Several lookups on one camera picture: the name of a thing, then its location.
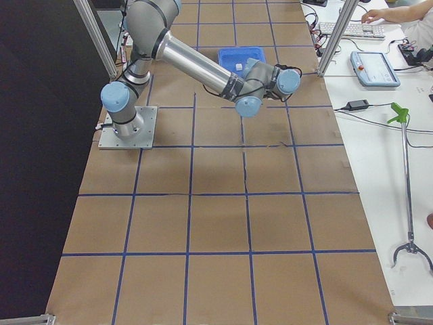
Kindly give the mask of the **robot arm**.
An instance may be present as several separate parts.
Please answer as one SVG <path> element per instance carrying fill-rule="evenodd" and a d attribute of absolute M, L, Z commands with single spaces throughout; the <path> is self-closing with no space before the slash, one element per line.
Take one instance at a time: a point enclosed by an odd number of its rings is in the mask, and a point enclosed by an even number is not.
<path fill-rule="evenodd" d="M 233 102 L 242 117 L 256 115 L 265 98 L 286 101 L 300 86 L 299 68 L 249 58 L 238 75 L 176 39 L 170 28 L 180 14 L 180 1 L 124 1 L 122 8 L 125 30 L 133 40 L 131 56 L 119 78 L 101 90 L 116 139 L 133 139 L 144 132 L 145 119 L 135 103 L 149 83 L 154 60 L 171 64 L 215 96 Z"/>

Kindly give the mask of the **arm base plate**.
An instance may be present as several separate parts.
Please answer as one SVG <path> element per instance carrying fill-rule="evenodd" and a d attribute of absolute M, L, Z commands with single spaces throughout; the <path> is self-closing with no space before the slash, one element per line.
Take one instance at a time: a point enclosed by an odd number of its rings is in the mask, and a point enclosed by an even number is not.
<path fill-rule="evenodd" d="M 157 121 L 157 106 L 136 106 L 135 118 L 128 124 L 112 122 L 106 113 L 104 121 L 108 126 L 101 129 L 99 148 L 102 150 L 151 150 Z"/>

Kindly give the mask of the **person's hand at keyboard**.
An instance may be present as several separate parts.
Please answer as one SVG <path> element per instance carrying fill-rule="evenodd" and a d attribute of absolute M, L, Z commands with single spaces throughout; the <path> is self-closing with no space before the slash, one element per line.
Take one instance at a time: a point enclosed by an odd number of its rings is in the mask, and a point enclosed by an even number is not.
<path fill-rule="evenodd" d="M 361 17 L 362 24 L 370 24 L 377 20 L 386 19 L 387 9 L 371 9 Z"/>

